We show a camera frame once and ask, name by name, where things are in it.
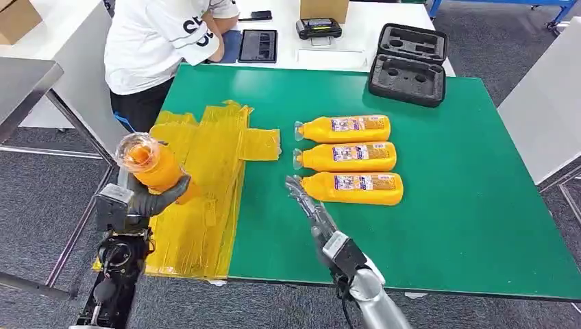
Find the metal table leg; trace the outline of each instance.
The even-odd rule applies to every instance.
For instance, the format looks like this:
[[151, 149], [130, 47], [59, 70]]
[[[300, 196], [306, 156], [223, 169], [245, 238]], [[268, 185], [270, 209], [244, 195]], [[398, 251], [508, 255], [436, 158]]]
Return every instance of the metal table leg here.
[[572, 170], [570, 170], [569, 172], [565, 173], [559, 179], [557, 179], [556, 181], [552, 182], [551, 184], [547, 185], [545, 188], [540, 190], [539, 193], [545, 192], [546, 190], [548, 190], [549, 188], [551, 188], [555, 185], [564, 185], [568, 181], [570, 181], [570, 180], [572, 180], [580, 175], [581, 175], [581, 165], [579, 165], [579, 166], [573, 168]]
[[430, 18], [432, 20], [434, 20], [436, 18], [436, 13], [438, 12], [438, 8], [440, 8], [441, 3], [442, 3], [442, 0], [434, 0], [434, 2], [432, 2], [432, 7], [430, 8], [430, 11], [428, 12], [428, 15], [430, 16]]
[[[97, 190], [95, 193], [99, 192], [109, 181], [113, 169], [116, 167], [116, 163], [113, 160], [112, 156], [107, 152], [107, 150], [97, 141], [97, 139], [92, 135], [90, 130], [85, 127], [85, 125], [81, 122], [81, 120], [77, 117], [77, 115], [68, 107], [62, 98], [54, 91], [54, 89], [50, 88], [46, 93], [47, 98], [51, 101], [51, 103], [64, 115], [64, 117], [69, 120], [69, 122], [77, 129], [77, 131], [87, 140], [89, 143], [97, 150], [98, 154], [93, 153], [86, 153], [86, 152], [75, 152], [75, 151], [62, 151], [62, 150], [55, 150], [55, 149], [38, 149], [38, 148], [31, 148], [31, 147], [16, 147], [16, 146], [7, 146], [7, 145], [0, 145], [0, 151], [13, 151], [13, 152], [20, 152], [20, 153], [29, 153], [29, 154], [44, 154], [44, 155], [52, 155], [52, 156], [68, 156], [68, 157], [75, 157], [75, 158], [90, 158], [90, 159], [104, 159], [108, 166], [105, 174], [103, 175], [99, 185], [97, 186]], [[37, 293], [40, 295], [44, 295], [47, 297], [53, 297], [60, 300], [65, 300], [70, 298], [71, 294], [69, 292], [56, 289], [54, 288], [54, 284], [60, 275], [62, 268], [64, 267], [66, 261], [69, 259], [75, 244], [77, 243], [79, 236], [83, 232], [90, 215], [95, 207], [95, 200], [91, 198], [89, 204], [85, 208], [83, 215], [77, 222], [77, 225], [70, 235], [64, 249], [62, 250], [61, 254], [59, 255], [54, 268], [52, 269], [49, 277], [45, 284], [39, 284], [37, 282], [26, 280], [19, 278], [17, 276], [13, 276], [11, 274], [2, 273], [0, 272], [0, 285], [5, 285], [8, 287], [29, 291], [32, 293]]]
[[7, 287], [28, 291], [30, 293], [37, 293], [46, 297], [52, 297], [57, 300], [67, 300], [70, 297], [70, 294], [66, 291], [47, 287], [43, 284], [25, 280], [3, 272], [0, 272], [0, 284]]
[[[105, 172], [105, 175], [101, 179], [99, 185], [97, 186], [97, 190], [95, 191], [95, 193], [99, 192], [105, 186], [105, 184], [107, 184], [107, 182], [109, 181], [109, 178], [110, 178], [111, 173], [113, 172], [113, 168], [115, 166], [115, 161], [113, 160], [113, 158], [111, 157], [109, 152], [107, 152], [105, 147], [103, 147], [103, 145], [101, 145], [97, 141], [97, 139], [91, 134], [89, 129], [87, 129], [87, 127], [85, 127], [85, 125], [83, 125], [83, 123], [77, 117], [77, 115], [71, 110], [70, 107], [68, 107], [65, 104], [65, 102], [62, 100], [62, 98], [60, 98], [60, 96], [54, 91], [54, 89], [50, 89], [48, 91], [47, 98], [62, 113], [62, 115], [64, 115], [64, 117], [67, 120], [69, 120], [69, 122], [73, 125], [73, 127], [75, 127], [78, 130], [78, 132], [83, 137], [85, 137], [86, 140], [89, 141], [89, 143], [91, 143], [91, 145], [97, 150], [99, 155], [105, 161], [107, 161], [107, 163], [108, 163], [107, 171]], [[60, 275], [60, 272], [62, 271], [62, 268], [64, 267], [64, 264], [69, 259], [69, 256], [71, 255], [71, 252], [73, 251], [73, 248], [75, 247], [75, 244], [77, 243], [77, 240], [79, 239], [79, 236], [81, 235], [81, 232], [83, 232], [83, 229], [85, 228], [87, 221], [88, 221], [90, 214], [92, 213], [92, 210], [94, 207], [95, 207], [95, 200], [91, 197], [91, 200], [89, 201], [89, 205], [87, 205], [87, 207], [85, 208], [83, 215], [81, 216], [79, 222], [77, 223], [77, 226], [75, 227], [73, 233], [69, 237], [69, 240], [66, 242], [66, 245], [64, 246], [64, 249], [62, 250], [62, 253], [58, 257], [56, 264], [55, 264], [53, 270], [51, 271], [51, 273], [50, 273], [50, 275], [45, 283], [48, 287], [54, 286], [56, 280], [58, 279], [58, 276]]]
[[579, 222], [579, 225], [581, 225], [581, 209], [579, 209], [577, 202], [575, 202], [575, 199], [573, 199], [573, 197], [571, 196], [571, 193], [569, 192], [569, 189], [565, 186], [565, 183], [559, 184], [559, 190], [565, 197], [565, 200], [567, 200], [567, 203], [569, 204], [569, 207], [573, 211], [573, 214], [575, 215], [575, 218]]

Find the floor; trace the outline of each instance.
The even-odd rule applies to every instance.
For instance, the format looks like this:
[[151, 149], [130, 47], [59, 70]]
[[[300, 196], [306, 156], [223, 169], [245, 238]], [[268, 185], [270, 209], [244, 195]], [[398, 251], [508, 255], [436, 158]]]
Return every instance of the floor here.
[[[495, 104], [544, 52], [554, 37], [544, 24], [555, 8], [444, 2], [434, 24], [450, 38], [449, 58], [461, 76], [481, 77]], [[74, 132], [19, 129], [10, 143], [85, 150]], [[104, 165], [97, 160], [0, 153], [0, 268], [39, 282], [54, 261], [95, 189]], [[581, 180], [568, 184], [580, 200]], [[557, 187], [543, 199], [567, 247], [581, 264], [581, 225]], [[0, 288], [0, 328], [65, 328], [88, 298], [90, 263], [99, 235], [90, 221], [57, 281], [77, 299], [54, 302]], [[568, 303], [458, 295], [416, 300], [390, 293], [410, 323], [423, 328], [581, 328]], [[358, 312], [350, 308], [356, 328]], [[184, 279], [143, 277], [130, 328], [346, 328], [341, 303], [325, 287], [232, 282], [215, 287]]]

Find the green mat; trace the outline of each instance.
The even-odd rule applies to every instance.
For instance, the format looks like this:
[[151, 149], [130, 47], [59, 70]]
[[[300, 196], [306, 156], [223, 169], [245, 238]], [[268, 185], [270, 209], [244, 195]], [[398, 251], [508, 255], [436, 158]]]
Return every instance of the green mat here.
[[230, 276], [330, 282], [308, 220], [287, 197], [295, 121], [386, 114], [404, 180], [393, 207], [326, 206], [384, 274], [387, 287], [581, 299], [581, 275], [479, 79], [449, 77], [424, 108], [370, 95], [367, 75], [338, 71], [180, 67], [164, 104], [174, 113], [234, 99], [252, 127], [280, 128], [277, 162], [249, 162]]

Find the orange bottle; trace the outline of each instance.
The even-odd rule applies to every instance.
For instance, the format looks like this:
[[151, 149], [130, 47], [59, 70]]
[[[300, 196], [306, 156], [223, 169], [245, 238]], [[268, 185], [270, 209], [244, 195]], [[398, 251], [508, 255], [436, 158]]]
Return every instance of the orange bottle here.
[[301, 185], [319, 201], [394, 206], [404, 196], [404, 183], [396, 173], [316, 173]]
[[[121, 140], [116, 159], [153, 193], [170, 189], [186, 174], [169, 147], [143, 132], [129, 134]], [[185, 204], [196, 194], [198, 188], [190, 181], [188, 189], [176, 203]]]
[[397, 160], [390, 142], [320, 144], [293, 155], [295, 169], [316, 171], [390, 171]]
[[353, 117], [320, 117], [311, 122], [295, 123], [295, 139], [318, 143], [355, 143], [387, 141], [391, 132], [389, 119], [384, 115]]

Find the metal robot arm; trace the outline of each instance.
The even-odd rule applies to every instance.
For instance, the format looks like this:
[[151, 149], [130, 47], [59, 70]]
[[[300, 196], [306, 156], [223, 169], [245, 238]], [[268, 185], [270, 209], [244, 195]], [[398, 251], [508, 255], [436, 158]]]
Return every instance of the metal robot arm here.
[[106, 232], [98, 246], [101, 271], [75, 326], [69, 329], [124, 329], [136, 282], [150, 250], [149, 218], [161, 213], [188, 188], [185, 175], [161, 194], [151, 194], [132, 174], [121, 171], [118, 184], [95, 195], [97, 229]]
[[287, 176], [285, 185], [310, 220], [319, 259], [329, 267], [343, 294], [350, 294], [357, 302], [365, 326], [368, 329], [411, 329], [404, 314], [385, 292], [383, 275], [353, 239], [337, 229], [325, 206], [316, 204], [306, 194], [297, 176]]

